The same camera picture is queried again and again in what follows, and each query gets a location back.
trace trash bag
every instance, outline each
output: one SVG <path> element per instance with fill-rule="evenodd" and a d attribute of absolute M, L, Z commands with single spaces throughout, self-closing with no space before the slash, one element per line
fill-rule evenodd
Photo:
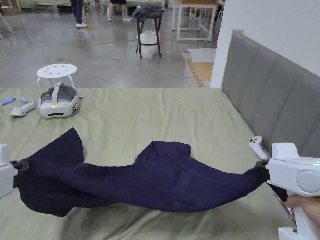
<path fill-rule="evenodd" d="M 145 31 L 140 35 L 140 41 L 142 44 L 156 44 L 157 35 L 155 31 Z M 141 55 L 145 58 L 152 58 L 158 52 L 158 46 L 141 46 Z"/>

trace yellow cable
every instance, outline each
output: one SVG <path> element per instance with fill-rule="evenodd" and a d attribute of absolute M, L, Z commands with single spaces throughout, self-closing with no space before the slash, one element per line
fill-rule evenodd
<path fill-rule="evenodd" d="M 87 30 L 95 30 L 97 29 L 96 27 L 94 26 L 86 26 L 84 27 L 85 29 Z M 176 41 L 176 40 L 173 40 L 173 39 L 170 39 L 170 38 L 165 38 L 165 40 L 170 40 L 170 41 L 173 41 L 173 42 L 181 42 L 181 43 L 190 43 L 189 41 Z M 137 41 L 137 39 L 134 39 L 134 40 L 125 40 L 125 41 L 114 41 L 114 42 L 106 42 L 106 43 L 88 43 L 85 41 L 85 38 L 84 38 L 84 34 L 82 33 L 82 41 L 85 43 L 85 44 L 89 44 L 89 45 L 105 45 L 105 44 L 110 44 L 110 43 L 126 43 L 126 42 L 132 42 L 132 41 Z"/>

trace white vr headset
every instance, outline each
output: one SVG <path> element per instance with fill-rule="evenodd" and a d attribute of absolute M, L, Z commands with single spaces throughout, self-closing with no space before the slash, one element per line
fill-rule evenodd
<path fill-rule="evenodd" d="M 68 117 L 77 109 L 78 99 L 79 92 L 74 87 L 57 83 L 40 95 L 38 108 L 45 118 Z"/>

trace black shorts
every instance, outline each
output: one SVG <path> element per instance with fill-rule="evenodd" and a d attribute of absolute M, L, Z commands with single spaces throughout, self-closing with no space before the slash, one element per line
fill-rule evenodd
<path fill-rule="evenodd" d="M 119 4 L 119 5 L 126 5 L 127 0 L 110 0 L 111 4 Z"/>

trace hand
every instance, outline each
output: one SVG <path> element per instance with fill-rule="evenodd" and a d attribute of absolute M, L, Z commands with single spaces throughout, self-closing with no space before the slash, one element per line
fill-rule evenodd
<path fill-rule="evenodd" d="M 284 203 L 286 207 L 291 208 L 292 215 L 290 218 L 295 222 L 294 207 L 302 207 L 307 217 L 314 222 L 320 230 L 320 198 L 318 197 L 302 197 L 299 195 L 291 195 Z"/>

